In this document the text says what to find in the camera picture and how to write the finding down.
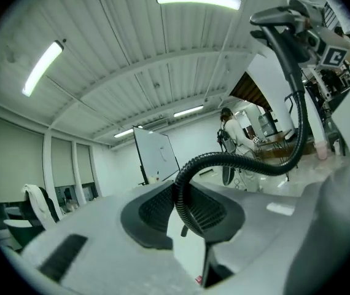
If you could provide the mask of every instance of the backpack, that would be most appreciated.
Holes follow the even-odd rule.
[[[219,129],[217,132],[217,142],[220,144],[222,152],[235,153],[236,143],[224,129]]]

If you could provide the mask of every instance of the white towel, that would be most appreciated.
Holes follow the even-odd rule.
[[[52,218],[50,209],[47,202],[41,192],[41,190],[33,184],[25,184],[22,188],[22,192],[29,194],[30,204],[42,226],[47,230],[55,225],[55,221]]]

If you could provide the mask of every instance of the black corrugated hose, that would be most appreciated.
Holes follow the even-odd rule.
[[[298,163],[302,156],[303,148],[307,142],[308,115],[306,110],[305,93],[302,91],[294,94],[294,100],[298,106],[298,138],[289,159],[280,165],[269,165],[259,160],[250,159],[237,154],[223,152],[212,152],[202,154],[190,160],[179,172],[174,183],[174,201],[176,210],[184,224],[195,234],[203,237],[203,231],[191,214],[187,203],[189,195],[190,180],[200,170],[212,166],[228,166],[244,170],[254,171],[256,173],[277,176],[287,173]]]

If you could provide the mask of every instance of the corrugated metal ceiling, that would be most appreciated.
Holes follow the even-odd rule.
[[[190,98],[228,96],[252,51],[250,15],[279,1],[242,0],[237,12],[156,0],[35,0],[0,55],[0,103],[110,142],[114,132],[192,105]],[[226,56],[218,61],[226,37]],[[26,78],[54,40],[64,51],[27,98]]]

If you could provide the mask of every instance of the person's arm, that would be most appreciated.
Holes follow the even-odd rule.
[[[246,137],[239,122],[233,119],[231,126],[232,126],[233,133],[236,136],[236,142],[238,144],[243,144],[247,146],[249,149],[254,150],[254,147],[255,147],[254,142]]]

